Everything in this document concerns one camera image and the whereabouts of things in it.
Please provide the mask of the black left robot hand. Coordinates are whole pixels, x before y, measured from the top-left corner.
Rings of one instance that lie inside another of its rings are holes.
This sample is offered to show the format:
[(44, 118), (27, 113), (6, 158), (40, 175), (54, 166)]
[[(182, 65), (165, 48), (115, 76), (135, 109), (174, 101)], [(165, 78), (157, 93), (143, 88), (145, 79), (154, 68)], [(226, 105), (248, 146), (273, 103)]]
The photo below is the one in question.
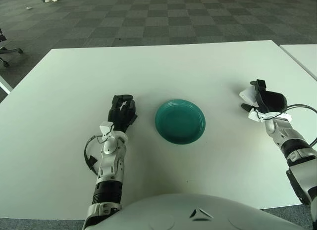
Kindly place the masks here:
[(134, 97), (129, 94), (115, 95), (108, 113), (108, 121), (113, 123), (114, 131), (126, 133), (128, 127), (137, 119)]

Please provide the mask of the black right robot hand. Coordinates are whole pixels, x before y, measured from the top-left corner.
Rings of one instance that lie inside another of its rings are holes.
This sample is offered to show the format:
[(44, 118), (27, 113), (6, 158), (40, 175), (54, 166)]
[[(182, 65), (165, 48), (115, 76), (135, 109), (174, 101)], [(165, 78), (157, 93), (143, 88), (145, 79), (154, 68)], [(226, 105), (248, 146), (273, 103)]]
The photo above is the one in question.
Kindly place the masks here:
[(262, 114), (282, 112), (287, 107), (286, 97), (277, 92), (266, 90), (265, 80), (257, 79), (250, 82), (251, 86), (239, 93), (245, 103), (241, 107), (247, 112), (252, 109)]

